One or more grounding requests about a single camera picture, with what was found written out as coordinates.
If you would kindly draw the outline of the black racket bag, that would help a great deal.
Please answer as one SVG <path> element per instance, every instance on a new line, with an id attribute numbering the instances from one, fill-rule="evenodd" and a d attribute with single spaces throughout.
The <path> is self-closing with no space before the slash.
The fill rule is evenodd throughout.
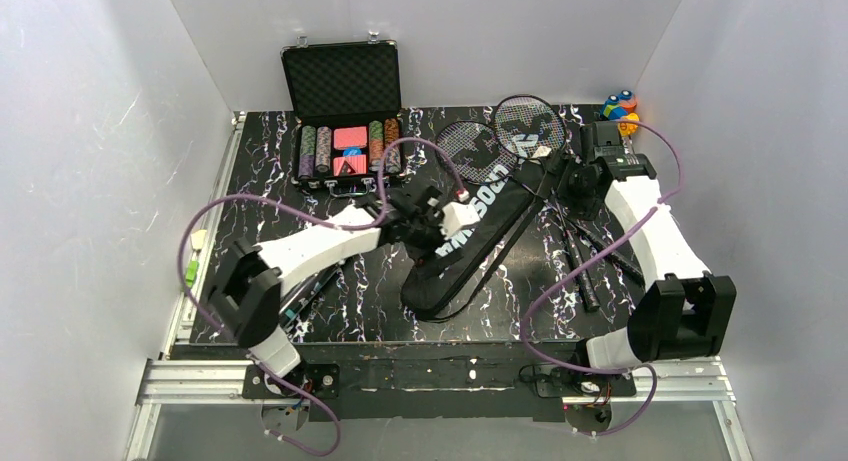
<path id="1" fill-rule="evenodd" d="M 495 165 L 492 172 L 505 178 L 477 187 L 470 200 L 480 221 L 414 264 L 401 288 L 402 304 L 424 322 L 444 322 L 461 313 L 465 306 L 445 310 L 513 227 L 528 224 L 539 212 L 540 199 L 551 193 L 563 171 L 557 161 L 551 167 L 526 161 L 511 174 Z"/>

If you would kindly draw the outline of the black shuttlecock tube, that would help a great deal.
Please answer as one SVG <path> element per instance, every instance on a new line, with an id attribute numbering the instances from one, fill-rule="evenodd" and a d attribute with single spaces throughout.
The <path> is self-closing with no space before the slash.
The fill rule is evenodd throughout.
<path id="1" fill-rule="evenodd" d="M 308 276 L 288 291 L 282 298 L 279 310 L 280 326 L 283 329 L 291 328 L 298 319 L 303 317 L 303 312 L 318 298 L 328 284 L 339 277 L 345 263 L 346 261 L 343 260 L 324 268 Z"/>

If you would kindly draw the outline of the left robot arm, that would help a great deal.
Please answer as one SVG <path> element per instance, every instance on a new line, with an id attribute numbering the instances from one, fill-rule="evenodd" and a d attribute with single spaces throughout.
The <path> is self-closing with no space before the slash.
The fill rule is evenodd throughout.
<path id="1" fill-rule="evenodd" d="M 450 202 L 440 197 L 436 188 L 417 198 L 398 189 L 372 193 L 294 234 L 255 244 L 239 239 L 225 250 L 203 298 L 237 345 L 283 378 L 301 362 L 287 328 L 307 306 L 307 291 L 320 276 L 351 257 L 396 243 L 429 270 L 453 263 L 438 249 L 481 217 L 465 191 Z"/>

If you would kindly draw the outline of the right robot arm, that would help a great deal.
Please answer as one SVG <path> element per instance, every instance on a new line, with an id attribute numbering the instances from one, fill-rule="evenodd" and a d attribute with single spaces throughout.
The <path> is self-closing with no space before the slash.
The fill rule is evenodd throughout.
<path id="1" fill-rule="evenodd" d="M 719 353 L 737 290 L 714 275 L 681 233 L 644 154 L 629 153 L 614 121 L 581 127 L 580 159 L 557 188 L 569 213 L 592 220 L 607 209 L 638 261 L 645 293 L 625 327 L 585 343 L 584 364 L 619 370 L 656 360 Z"/>

